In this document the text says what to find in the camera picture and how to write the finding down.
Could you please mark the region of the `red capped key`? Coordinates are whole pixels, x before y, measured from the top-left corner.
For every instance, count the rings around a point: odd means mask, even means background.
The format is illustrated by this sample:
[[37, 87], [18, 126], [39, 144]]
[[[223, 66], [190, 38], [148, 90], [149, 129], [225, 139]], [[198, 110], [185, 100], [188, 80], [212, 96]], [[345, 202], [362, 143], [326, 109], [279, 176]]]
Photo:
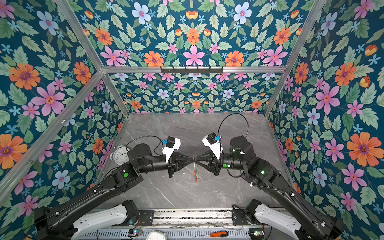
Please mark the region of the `red capped key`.
[[195, 179], [195, 183], [197, 184], [198, 183], [198, 174], [197, 174], [196, 170], [194, 171], [194, 179]]

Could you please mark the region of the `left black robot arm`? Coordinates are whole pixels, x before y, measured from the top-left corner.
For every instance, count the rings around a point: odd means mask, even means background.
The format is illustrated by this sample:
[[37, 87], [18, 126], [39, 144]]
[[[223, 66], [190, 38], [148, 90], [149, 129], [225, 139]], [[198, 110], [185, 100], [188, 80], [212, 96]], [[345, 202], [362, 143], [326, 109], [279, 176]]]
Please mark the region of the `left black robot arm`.
[[102, 203], [117, 197], [142, 182], [143, 173], [167, 170], [174, 172], [193, 163], [195, 158], [172, 152], [154, 157], [147, 144], [138, 144], [128, 151], [129, 160], [110, 170], [103, 180], [63, 205], [43, 207], [34, 213], [38, 240], [76, 240], [84, 234], [108, 226], [126, 224], [137, 226], [141, 217], [133, 201], [106, 211], [90, 212]]

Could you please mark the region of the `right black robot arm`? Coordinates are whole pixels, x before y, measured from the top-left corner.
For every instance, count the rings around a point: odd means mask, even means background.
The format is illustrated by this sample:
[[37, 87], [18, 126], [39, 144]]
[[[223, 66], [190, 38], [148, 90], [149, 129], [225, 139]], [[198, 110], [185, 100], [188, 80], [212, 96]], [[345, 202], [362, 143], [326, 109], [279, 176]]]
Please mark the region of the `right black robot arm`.
[[205, 169], [218, 175], [220, 169], [235, 169], [242, 172], [241, 178], [252, 187], [269, 194], [288, 212], [283, 214], [258, 203], [249, 214], [257, 222], [277, 229], [295, 240], [336, 240], [344, 230], [344, 223], [336, 217], [321, 213], [302, 197], [286, 181], [278, 169], [268, 161], [256, 156], [253, 145], [246, 137], [234, 137], [230, 152], [223, 153], [220, 136], [211, 133], [202, 139], [210, 151], [198, 156], [207, 161]]

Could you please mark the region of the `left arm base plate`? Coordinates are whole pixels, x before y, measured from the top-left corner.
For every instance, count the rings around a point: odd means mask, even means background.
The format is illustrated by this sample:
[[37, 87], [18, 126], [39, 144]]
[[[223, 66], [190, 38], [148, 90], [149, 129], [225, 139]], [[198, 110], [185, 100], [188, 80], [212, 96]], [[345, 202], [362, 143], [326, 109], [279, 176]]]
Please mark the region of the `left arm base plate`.
[[138, 213], [133, 217], [130, 226], [133, 227], [150, 227], [153, 224], [155, 211], [153, 210], [138, 210]]

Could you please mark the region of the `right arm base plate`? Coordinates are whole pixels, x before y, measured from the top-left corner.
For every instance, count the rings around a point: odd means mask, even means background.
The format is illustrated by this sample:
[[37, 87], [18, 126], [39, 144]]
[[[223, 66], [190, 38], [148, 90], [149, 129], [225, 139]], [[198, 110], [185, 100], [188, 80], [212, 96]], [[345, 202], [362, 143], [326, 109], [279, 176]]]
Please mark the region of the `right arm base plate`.
[[232, 209], [232, 221], [234, 226], [253, 226], [247, 218], [245, 213], [239, 209]]

